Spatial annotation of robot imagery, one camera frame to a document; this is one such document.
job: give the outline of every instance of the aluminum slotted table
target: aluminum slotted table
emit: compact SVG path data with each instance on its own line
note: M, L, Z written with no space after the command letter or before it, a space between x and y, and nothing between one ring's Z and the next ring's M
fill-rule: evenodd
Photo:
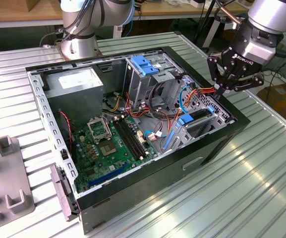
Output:
M175 33L99 41L104 54L171 46L206 79L206 55ZM50 143L25 67L63 61L57 49L0 52L0 136L19 139L36 209L0 228L3 237L84 237L64 220ZM286 121L249 92L227 98L251 124L218 157L86 237L286 237Z

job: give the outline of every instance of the motherboard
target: motherboard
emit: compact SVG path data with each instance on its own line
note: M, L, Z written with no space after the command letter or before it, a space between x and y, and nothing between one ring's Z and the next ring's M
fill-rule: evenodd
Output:
M73 137L74 162L79 173L75 184L79 193L157 157L130 116L109 121L92 119Z

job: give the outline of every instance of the wooden table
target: wooden table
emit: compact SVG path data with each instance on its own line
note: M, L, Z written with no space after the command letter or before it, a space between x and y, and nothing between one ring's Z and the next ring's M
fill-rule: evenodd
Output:
M228 7L234 14L247 12L247 9L237 3ZM197 18L200 17L202 8L196 8L189 4L173 6L167 2L146 2L142 4L140 20ZM133 20L139 18L135 13ZM0 28L21 26L61 25L62 13L58 0L40 0L30 12L22 12L0 7Z

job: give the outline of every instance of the green circuit board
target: green circuit board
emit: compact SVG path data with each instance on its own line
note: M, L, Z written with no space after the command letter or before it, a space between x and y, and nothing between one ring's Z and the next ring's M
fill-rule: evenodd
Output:
M139 128L133 118L127 117L124 121L133 130L133 135L138 141L136 132ZM101 140L98 144L94 142L89 127L84 127L73 133L76 140L76 153L73 160L79 174L75 184L79 193L88 190L92 186L91 183L100 181L100 179L100 183L104 182L157 157L153 146L149 142L145 142L142 148L145 153L147 152L146 156L143 160L135 160L113 122L108 121L107 125L112 137L110 140ZM95 136L106 132L97 122L94 125L95 130L92 126L91 129L96 133Z

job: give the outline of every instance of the ram slot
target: ram slot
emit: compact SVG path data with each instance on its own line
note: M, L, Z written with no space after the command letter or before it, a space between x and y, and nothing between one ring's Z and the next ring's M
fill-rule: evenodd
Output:
M136 140L135 136L132 134L131 130L128 128L128 125L124 121L115 121L113 122L114 127L122 138L123 142L130 150L133 158L139 160L140 157L145 157L145 151L142 149L139 142Z

